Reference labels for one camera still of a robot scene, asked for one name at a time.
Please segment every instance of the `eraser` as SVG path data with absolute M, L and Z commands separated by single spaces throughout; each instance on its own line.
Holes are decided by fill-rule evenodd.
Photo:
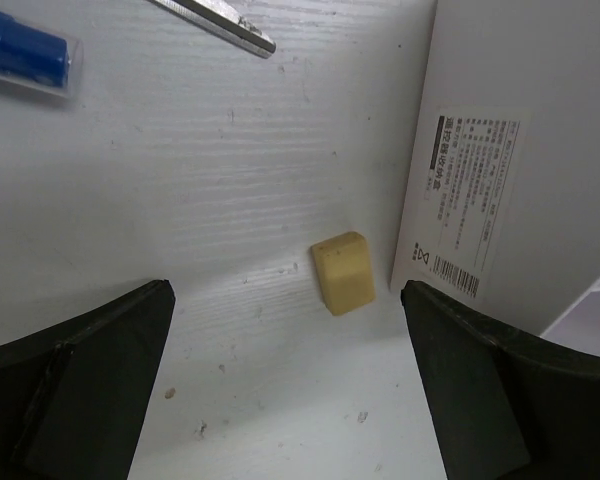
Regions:
M 344 315 L 373 302 L 371 256 L 367 240 L 348 232 L 311 247 L 324 303 L 333 315 Z

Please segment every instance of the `white label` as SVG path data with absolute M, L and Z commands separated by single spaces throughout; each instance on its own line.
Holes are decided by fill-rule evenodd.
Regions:
M 523 109 L 457 107 L 431 126 L 411 260 L 442 290 L 483 296 L 529 120 Z

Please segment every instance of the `blue marker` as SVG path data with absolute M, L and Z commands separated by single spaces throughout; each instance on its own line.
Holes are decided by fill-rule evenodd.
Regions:
M 80 42 L 0 11 L 0 78 L 70 96 Z

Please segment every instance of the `white box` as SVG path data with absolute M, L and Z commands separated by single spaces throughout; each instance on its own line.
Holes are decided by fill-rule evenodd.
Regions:
M 432 161 L 441 116 L 445 123 Z M 505 124 L 498 162 L 506 165 L 494 163 L 495 155 L 488 161 L 490 153 L 484 160 L 476 153 L 479 144 L 489 152 L 497 139 L 474 141 L 475 151 L 465 154 L 473 159 L 467 160 L 469 171 L 457 184 L 460 195 L 452 195 L 464 144 L 456 147 L 455 160 L 441 162 L 442 137 L 450 137 L 445 150 L 452 155 L 457 128 L 471 126 L 471 119 L 480 121 L 482 130 L 474 133 L 485 138 L 498 120 L 499 128 Z M 460 132 L 462 137 L 469 129 Z M 442 186 L 434 190 L 440 173 Z M 445 203 L 439 220 L 435 212 L 445 189 L 447 199 L 457 200 Z M 440 0 L 392 290 L 422 279 L 487 315 L 540 334 L 598 278 L 600 1 Z

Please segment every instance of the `white table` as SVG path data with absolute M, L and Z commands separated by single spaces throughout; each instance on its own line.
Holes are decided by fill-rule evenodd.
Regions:
M 0 344 L 176 290 L 132 480 L 445 478 L 387 288 L 433 3 L 233 2 L 264 61 L 144 0 L 0 2 L 86 55 L 73 103 L 0 84 Z M 308 247 L 347 230 L 378 299 L 334 318 Z

